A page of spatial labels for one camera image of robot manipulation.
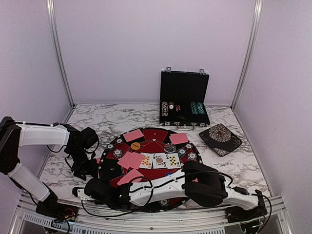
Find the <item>dealt cards seat two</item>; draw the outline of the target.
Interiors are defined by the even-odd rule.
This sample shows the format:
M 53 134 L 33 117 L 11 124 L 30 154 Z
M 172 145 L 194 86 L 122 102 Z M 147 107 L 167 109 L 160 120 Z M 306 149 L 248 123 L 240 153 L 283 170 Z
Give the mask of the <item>dealt cards seat two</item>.
M 142 180 L 142 176 L 144 176 L 142 173 L 140 173 L 137 169 L 132 169 L 129 171 L 124 177 L 122 177 L 118 182 L 117 185 L 123 185 L 130 183 L 130 181 L 137 177 L 137 179 L 133 180 L 132 182 L 140 182 Z

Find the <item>green chip seat four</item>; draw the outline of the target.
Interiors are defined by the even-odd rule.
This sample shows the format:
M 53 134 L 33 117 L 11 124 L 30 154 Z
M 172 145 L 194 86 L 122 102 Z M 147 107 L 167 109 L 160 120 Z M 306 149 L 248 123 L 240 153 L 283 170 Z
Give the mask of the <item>green chip seat four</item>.
M 113 145 L 113 144 L 108 144 L 108 145 L 107 145 L 107 149 L 108 149 L 108 150 L 114 149 L 114 145 Z

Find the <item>white chip stack seat four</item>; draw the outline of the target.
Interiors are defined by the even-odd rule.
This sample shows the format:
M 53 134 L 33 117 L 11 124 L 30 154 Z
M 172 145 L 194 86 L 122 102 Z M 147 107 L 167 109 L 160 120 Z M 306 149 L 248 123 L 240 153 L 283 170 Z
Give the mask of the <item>white chip stack seat four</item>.
M 115 149 L 115 150 L 113 151 L 113 156 L 114 156 L 115 158 L 121 158 L 121 157 L 122 157 L 122 150 L 121 150 L 121 149 Z

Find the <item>dealt cards seat four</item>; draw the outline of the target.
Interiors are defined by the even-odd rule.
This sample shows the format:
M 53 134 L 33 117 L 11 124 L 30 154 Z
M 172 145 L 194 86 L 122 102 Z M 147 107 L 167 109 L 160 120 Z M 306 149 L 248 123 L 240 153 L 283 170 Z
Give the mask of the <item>dealt cards seat four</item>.
M 144 159 L 143 154 L 127 152 L 119 161 L 118 165 L 125 169 L 138 169 Z

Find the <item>white chip seat five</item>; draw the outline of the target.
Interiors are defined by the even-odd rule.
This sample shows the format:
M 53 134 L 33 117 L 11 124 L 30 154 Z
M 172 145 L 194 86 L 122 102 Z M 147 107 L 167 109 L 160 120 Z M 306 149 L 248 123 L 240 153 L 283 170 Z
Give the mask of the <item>white chip seat five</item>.
M 118 138 L 117 140 L 116 140 L 116 144 L 121 144 L 123 141 L 122 141 L 122 139 L 121 138 Z

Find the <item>blue chip stack seat one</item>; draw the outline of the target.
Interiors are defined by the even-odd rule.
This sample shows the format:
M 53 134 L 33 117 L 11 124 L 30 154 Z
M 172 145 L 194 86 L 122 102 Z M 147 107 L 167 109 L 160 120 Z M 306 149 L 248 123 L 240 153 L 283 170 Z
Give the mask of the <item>blue chip stack seat one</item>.
M 169 205 L 169 201 L 167 199 L 163 199 L 159 202 L 162 207 L 166 207 Z

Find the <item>orange dealer button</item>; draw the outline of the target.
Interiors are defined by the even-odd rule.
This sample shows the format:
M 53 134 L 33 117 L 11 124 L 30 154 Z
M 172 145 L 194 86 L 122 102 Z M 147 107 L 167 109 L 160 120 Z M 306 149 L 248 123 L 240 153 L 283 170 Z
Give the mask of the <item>orange dealer button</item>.
M 132 143 L 131 144 L 131 149 L 132 150 L 139 150 L 141 148 L 141 145 L 140 145 L 140 143 L 138 143 L 138 142 L 134 142 L 134 143 Z

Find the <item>dealt cards seat five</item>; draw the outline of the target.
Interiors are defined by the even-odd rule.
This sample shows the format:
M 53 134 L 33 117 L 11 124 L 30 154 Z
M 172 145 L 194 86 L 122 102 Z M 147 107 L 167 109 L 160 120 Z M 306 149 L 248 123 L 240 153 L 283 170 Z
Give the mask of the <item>dealt cards seat five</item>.
M 130 142 L 138 138 L 144 137 L 144 134 L 140 129 L 136 129 L 136 130 L 124 133 L 123 137 L 126 142 Z

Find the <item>eight of spades card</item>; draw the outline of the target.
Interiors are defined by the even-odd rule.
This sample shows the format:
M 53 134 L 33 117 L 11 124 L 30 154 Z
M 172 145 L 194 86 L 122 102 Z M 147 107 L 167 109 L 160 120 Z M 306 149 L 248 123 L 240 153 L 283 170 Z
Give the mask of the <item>eight of spades card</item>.
M 177 153 L 166 154 L 165 161 L 167 169 L 181 168 L 181 163 Z

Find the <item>clear round button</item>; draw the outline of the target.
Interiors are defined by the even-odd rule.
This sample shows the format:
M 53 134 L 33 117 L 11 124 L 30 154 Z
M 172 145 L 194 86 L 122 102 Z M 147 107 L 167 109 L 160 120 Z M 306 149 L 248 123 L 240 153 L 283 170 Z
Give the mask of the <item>clear round button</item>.
M 163 149 L 166 153 L 169 153 L 169 154 L 176 152 L 176 146 L 172 144 L 165 144 L 163 146 Z

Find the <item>green chip stack seat eight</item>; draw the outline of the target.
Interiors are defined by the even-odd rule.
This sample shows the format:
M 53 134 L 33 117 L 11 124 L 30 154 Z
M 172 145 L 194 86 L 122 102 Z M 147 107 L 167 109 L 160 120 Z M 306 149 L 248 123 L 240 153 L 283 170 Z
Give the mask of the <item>green chip stack seat eight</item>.
M 185 149 L 183 149 L 183 148 L 180 148 L 180 149 L 178 150 L 178 156 L 179 156 L 179 157 L 185 157 L 186 154 L 187 154 L 187 150 L 185 150 Z

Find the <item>dealt cards seat seven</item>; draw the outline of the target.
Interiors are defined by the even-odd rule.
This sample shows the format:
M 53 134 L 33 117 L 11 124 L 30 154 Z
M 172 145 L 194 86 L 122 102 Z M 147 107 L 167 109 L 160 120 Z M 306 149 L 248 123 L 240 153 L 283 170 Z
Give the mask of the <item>dealt cards seat seven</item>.
M 170 134 L 169 139 L 172 144 L 178 145 L 189 142 L 186 133 Z

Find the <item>white chip stack seat eight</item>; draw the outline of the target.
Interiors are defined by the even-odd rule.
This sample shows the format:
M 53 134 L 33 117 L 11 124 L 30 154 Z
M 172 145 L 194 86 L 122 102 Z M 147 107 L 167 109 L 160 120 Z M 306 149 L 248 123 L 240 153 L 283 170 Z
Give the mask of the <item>white chip stack seat eight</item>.
M 188 161 L 196 161 L 197 155 L 193 152 L 189 153 L 187 156 Z

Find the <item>red chip seat eight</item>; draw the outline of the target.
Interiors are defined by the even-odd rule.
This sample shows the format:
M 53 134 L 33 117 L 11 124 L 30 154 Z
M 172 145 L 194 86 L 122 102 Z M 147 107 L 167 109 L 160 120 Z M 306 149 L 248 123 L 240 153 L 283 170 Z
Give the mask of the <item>red chip seat eight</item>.
M 192 144 L 188 143 L 188 144 L 185 145 L 185 148 L 186 148 L 187 151 L 189 151 L 189 150 L 191 150 L 193 148 L 193 146 L 192 146 Z

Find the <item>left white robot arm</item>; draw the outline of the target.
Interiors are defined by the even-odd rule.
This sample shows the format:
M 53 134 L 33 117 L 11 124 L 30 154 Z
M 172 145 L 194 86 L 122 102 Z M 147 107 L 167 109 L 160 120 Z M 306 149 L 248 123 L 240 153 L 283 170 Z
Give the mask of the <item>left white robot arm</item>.
M 64 123 L 30 123 L 6 116 L 0 121 L 0 172 L 43 202 L 43 210 L 51 217 L 57 217 L 61 205 L 34 175 L 35 163 L 43 163 L 46 146 L 59 146 L 73 160 L 70 170 L 74 176 L 86 180 L 97 174 L 95 151 L 90 148 L 98 145 L 99 138 L 90 127 L 78 130 Z

